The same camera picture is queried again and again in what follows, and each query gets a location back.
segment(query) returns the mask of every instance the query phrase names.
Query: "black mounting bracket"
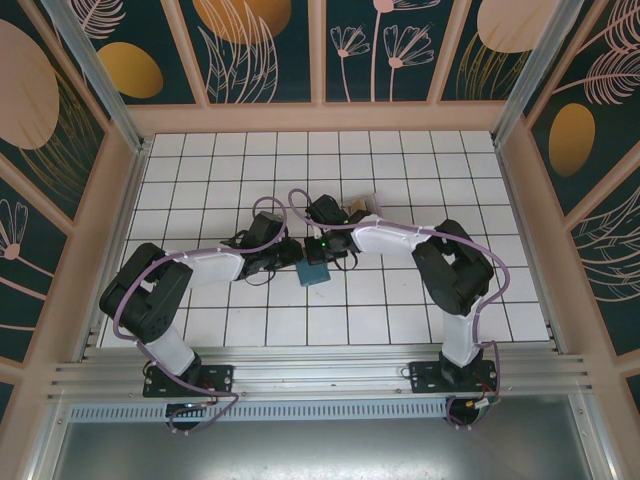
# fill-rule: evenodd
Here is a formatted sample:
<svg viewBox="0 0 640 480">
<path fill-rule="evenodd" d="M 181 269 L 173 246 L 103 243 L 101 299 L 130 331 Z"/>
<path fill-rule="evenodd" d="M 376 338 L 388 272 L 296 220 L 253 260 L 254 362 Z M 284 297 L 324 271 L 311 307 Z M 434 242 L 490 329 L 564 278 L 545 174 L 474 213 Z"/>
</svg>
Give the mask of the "black mounting bracket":
<svg viewBox="0 0 640 480">
<path fill-rule="evenodd" d="M 202 365 L 200 376 L 194 386 L 215 390 L 216 392 L 231 392 L 233 387 L 232 365 Z M 142 396 L 145 398 L 184 398 L 205 397 L 204 394 L 184 388 L 168 378 L 158 367 L 146 369 Z"/>
<path fill-rule="evenodd" d="M 496 389 L 497 373 L 493 360 L 479 361 L 473 375 L 466 377 L 457 386 L 452 385 L 442 376 L 439 361 L 409 364 L 408 380 L 411 382 L 413 393 L 482 393 L 482 381 L 478 377 L 489 387 Z"/>
</svg>

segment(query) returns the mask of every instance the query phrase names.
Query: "purple cable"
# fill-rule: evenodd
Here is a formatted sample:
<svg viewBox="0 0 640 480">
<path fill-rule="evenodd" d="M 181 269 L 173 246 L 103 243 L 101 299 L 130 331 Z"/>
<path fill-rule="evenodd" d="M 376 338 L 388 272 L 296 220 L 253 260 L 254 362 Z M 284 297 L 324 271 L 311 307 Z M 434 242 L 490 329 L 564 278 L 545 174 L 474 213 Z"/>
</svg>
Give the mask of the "purple cable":
<svg viewBox="0 0 640 480">
<path fill-rule="evenodd" d="M 489 250 L 486 247 L 483 247 L 482 245 L 478 245 L 475 242 L 472 242 L 471 240 L 467 240 L 466 238 L 462 238 L 459 237 L 457 235 L 451 235 L 449 233 L 444 233 L 444 232 L 438 232 L 437 230 L 433 230 L 433 229 L 429 229 L 429 228 L 424 228 L 424 227 L 415 227 L 415 226 L 407 226 L 407 225 L 402 225 L 399 223 L 394 223 L 394 222 L 389 222 L 387 220 L 378 220 L 375 222 L 360 222 L 358 224 L 345 224 L 345 225 L 324 225 L 322 223 L 318 223 L 318 222 L 314 222 L 313 220 L 311 220 L 310 218 L 307 218 L 303 213 L 301 213 L 293 204 L 293 195 L 296 193 L 300 193 L 302 195 L 304 195 L 307 199 L 307 202 L 311 203 L 311 198 L 309 197 L 309 194 L 307 192 L 305 192 L 304 190 L 302 190 L 301 188 L 294 188 L 293 190 L 291 190 L 289 192 L 289 207 L 291 208 L 291 210 L 293 211 L 293 213 L 300 218 L 303 222 L 305 222 L 307 225 L 311 225 L 313 227 L 317 227 L 317 228 L 323 228 L 323 229 L 331 229 L 331 230 L 352 230 L 353 228 L 357 227 L 377 227 L 377 226 L 383 226 L 383 227 L 393 227 L 393 228 L 398 228 L 400 230 L 405 230 L 411 233 L 415 233 L 415 234 L 420 234 L 420 233 L 425 233 L 427 235 L 431 235 L 433 237 L 440 237 L 440 238 L 444 238 L 445 240 L 451 240 L 457 243 L 462 243 L 463 245 L 467 245 L 468 247 L 474 248 L 476 250 L 478 250 L 479 252 L 488 255 L 489 257 L 491 257 L 493 260 L 495 260 L 495 262 L 498 264 L 498 266 L 502 269 L 502 271 L 504 272 L 504 285 L 502 285 L 502 287 L 500 287 L 498 289 L 498 291 L 496 293 L 494 293 L 493 295 L 491 295 L 489 298 L 487 298 L 486 300 L 484 300 L 480 305 L 478 305 L 478 309 L 476 310 L 476 313 L 473 317 L 473 325 L 472 325 L 472 335 L 473 335 L 473 343 L 475 343 L 479 348 L 485 349 L 488 347 L 493 346 L 494 351 L 495 351 L 495 357 L 496 357 L 496 375 L 497 375 L 497 379 L 496 379 L 496 393 L 498 393 L 500 391 L 500 355 L 498 353 L 498 344 L 496 343 L 495 340 L 491 340 L 490 342 L 486 342 L 486 343 L 478 343 L 478 322 L 480 321 L 480 312 L 487 306 L 489 305 L 491 302 L 493 302 L 495 299 L 499 298 L 506 290 L 507 288 L 509 288 L 509 284 L 511 283 L 511 275 L 509 274 L 509 269 L 507 268 L 507 265 L 502 261 L 502 259 L 500 257 L 498 257 L 495 253 L 493 253 L 491 250 Z M 456 421 L 458 423 L 462 423 L 460 422 L 460 420 L 456 419 L 455 417 L 451 416 L 451 414 L 449 413 L 449 409 L 451 408 L 451 404 L 453 403 L 453 400 L 455 400 L 455 397 L 451 397 L 449 399 L 450 401 L 447 402 L 447 422 L 449 422 L 449 424 L 453 425 L 453 422 Z"/>
<path fill-rule="evenodd" d="M 263 200 L 272 200 L 282 210 L 282 226 L 280 227 L 280 230 L 278 231 L 278 234 L 271 241 L 265 243 L 264 245 L 256 247 L 256 248 L 239 249 L 239 248 L 213 247 L 213 248 L 203 248 L 201 250 L 190 250 L 190 251 L 186 251 L 186 252 L 179 252 L 179 253 L 173 253 L 171 255 L 166 255 L 163 258 L 161 258 L 160 260 L 157 260 L 157 261 L 153 262 L 140 275 L 138 275 L 138 278 L 135 279 L 135 281 L 131 284 L 129 289 L 126 291 L 126 293 L 122 297 L 122 300 L 120 301 L 120 304 L 118 305 L 118 308 L 116 309 L 116 314 L 113 317 L 113 334 L 117 338 L 121 338 L 123 340 L 132 340 L 135 343 L 135 345 L 138 347 L 138 349 L 142 352 L 142 354 L 145 357 L 147 357 L 149 359 L 149 361 L 151 361 L 152 365 L 157 366 L 162 371 L 162 373 L 164 373 L 167 377 L 169 377 L 175 383 L 177 383 L 178 385 L 180 385 L 180 386 L 182 386 L 184 388 L 192 390 L 193 392 L 201 393 L 206 397 L 218 397 L 218 398 L 231 397 L 231 398 L 233 398 L 231 403 L 229 403 L 229 405 L 227 405 L 220 412 L 218 412 L 218 414 L 216 414 L 212 419 L 207 420 L 206 422 L 199 423 L 197 426 L 195 426 L 191 430 L 183 431 L 182 433 L 184 435 L 188 435 L 189 431 L 191 433 L 195 433 L 195 432 L 197 432 L 199 430 L 203 430 L 203 429 L 209 427 L 216 420 L 218 420 L 218 418 L 220 418 L 222 415 L 224 415 L 231 407 L 233 407 L 238 402 L 238 399 L 240 397 L 238 396 L 237 393 L 211 391 L 211 390 L 207 390 L 207 389 L 204 389 L 204 388 L 196 387 L 194 385 L 191 385 L 191 384 L 189 384 L 187 382 L 184 382 L 184 381 L 180 380 L 180 378 L 178 378 L 176 375 L 174 375 L 169 370 L 167 370 L 161 363 L 159 363 L 158 359 L 155 358 L 155 356 L 144 346 L 144 344 L 142 342 L 140 342 L 140 340 L 138 340 L 138 338 L 136 338 L 133 335 L 125 335 L 123 333 L 120 333 L 120 328 L 119 328 L 119 326 L 120 326 L 120 317 L 122 316 L 122 312 L 124 311 L 124 307 L 126 306 L 127 302 L 131 298 L 131 296 L 133 295 L 133 292 L 136 290 L 136 288 L 138 288 L 142 284 L 142 281 L 145 278 L 147 278 L 147 276 L 151 272 L 153 272 L 156 268 L 158 268 L 160 265 L 162 265 L 162 264 L 164 264 L 166 262 L 169 262 L 169 261 L 175 260 L 175 259 L 179 259 L 179 258 L 184 259 L 184 258 L 188 258 L 188 257 L 199 257 L 199 256 L 209 255 L 211 253 L 233 253 L 233 254 L 237 254 L 237 253 L 256 253 L 256 252 L 260 252 L 260 251 L 262 251 L 262 250 L 264 250 L 266 248 L 269 248 L 271 245 L 273 245 L 278 240 L 280 240 L 280 238 L 282 238 L 282 236 L 284 235 L 285 229 L 287 228 L 287 210 L 286 210 L 284 204 L 280 200 L 278 200 L 277 198 L 274 198 L 274 197 L 269 197 L 269 196 L 261 197 L 258 200 L 256 200 L 256 202 L 253 205 L 254 210 L 255 210 L 255 207 L 260 202 L 262 202 Z M 175 417 L 177 415 L 179 415 L 180 413 L 185 412 L 185 411 L 194 410 L 194 409 L 195 410 L 200 410 L 202 408 L 203 407 L 191 407 L 191 408 L 184 408 L 184 409 L 178 410 L 177 412 L 174 412 L 174 414 L 171 415 L 171 417 L 169 418 L 169 426 L 171 427 L 173 433 L 177 433 L 178 431 L 180 431 L 180 430 L 177 430 L 175 428 L 175 426 L 173 425 L 173 420 L 175 419 Z"/>
</svg>

